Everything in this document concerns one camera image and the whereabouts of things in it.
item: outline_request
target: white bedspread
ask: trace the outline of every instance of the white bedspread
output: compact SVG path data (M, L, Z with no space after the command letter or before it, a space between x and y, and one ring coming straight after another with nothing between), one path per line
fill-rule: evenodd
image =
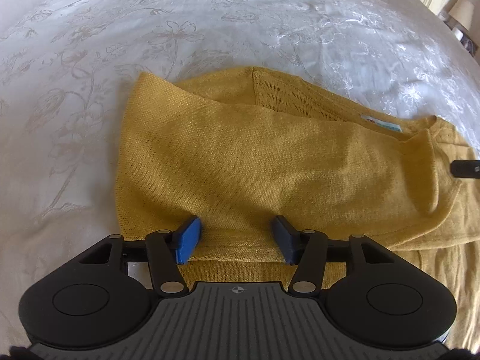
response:
M0 353L35 281L118 232L119 123L140 71L302 76L480 149L480 69L418 0L47 0L0 38Z

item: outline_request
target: yellow sweater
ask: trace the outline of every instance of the yellow sweater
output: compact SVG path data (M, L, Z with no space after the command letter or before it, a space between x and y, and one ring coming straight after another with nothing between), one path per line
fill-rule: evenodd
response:
M397 119L265 68L175 85L143 73L123 120L118 220L126 239L139 239L199 216L188 283L287 284L294 268L273 241L275 215L332 239L367 234L421 265L425 251L480 239L479 181L449 173L453 159L474 158L439 117Z

